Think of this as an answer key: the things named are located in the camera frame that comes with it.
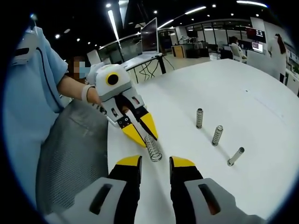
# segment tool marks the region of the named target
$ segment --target light blue shirt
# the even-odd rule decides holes
[[[67,71],[67,63],[51,48],[42,29],[37,28],[37,32],[46,76],[60,102],[56,86]],[[58,117],[54,111],[59,111],[47,86],[38,50],[27,64],[10,67],[4,93],[3,123],[8,156],[19,184],[36,207],[36,170],[41,145]]]

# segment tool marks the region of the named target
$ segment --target metal spring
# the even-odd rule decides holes
[[[196,127],[200,129],[202,127],[202,119],[204,116],[204,111],[199,108],[196,112]]]
[[[147,135],[145,136],[144,141],[146,144],[146,148],[148,149],[149,152],[150,160],[152,160],[153,162],[160,161],[162,159],[162,154],[159,148],[157,147],[154,138],[150,135]]]
[[[217,126],[216,130],[215,130],[213,140],[212,140],[212,145],[213,146],[218,145],[220,137],[222,135],[222,132],[223,132],[223,127],[221,125]]]

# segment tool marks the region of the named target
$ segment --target screen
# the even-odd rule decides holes
[[[263,45],[260,44],[260,43],[252,42],[252,49],[257,51],[257,52],[262,53],[263,52]]]
[[[252,50],[252,44],[249,41],[243,41],[243,40],[238,40],[239,42],[239,46],[242,49],[246,49],[246,50]]]
[[[188,37],[198,37],[197,31],[187,31]]]
[[[246,28],[247,38],[266,43],[265,32],[259,29]]]
[[[157,18],[146,24],[141,30],[143,53],[159,53]]]

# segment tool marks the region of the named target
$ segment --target dark hair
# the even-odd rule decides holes
[[[232,42],[232,43],[237,43],[237,41],[238,41],[238,38],[237,38],[237,37],[235,37],[235,36],[232,36],[232,37],[231,37],[231,42]]]
[[[284,44],[284,42],[282,41],[282,38],[281,38],[280,34],[275,34],[275,36],[278,37],[278,39],[277,39],[277,43],[278,43],[279,48],[280,48],[280,53],[281,53],[281,54],[284,54],[284,53],[286,52],[286,49],[285,49],[285,44]]]

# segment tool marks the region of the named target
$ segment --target hand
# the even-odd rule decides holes
[[[89,103],[101,105],[102,101],[95,88],[89,88],[87,92],[87,101]]]

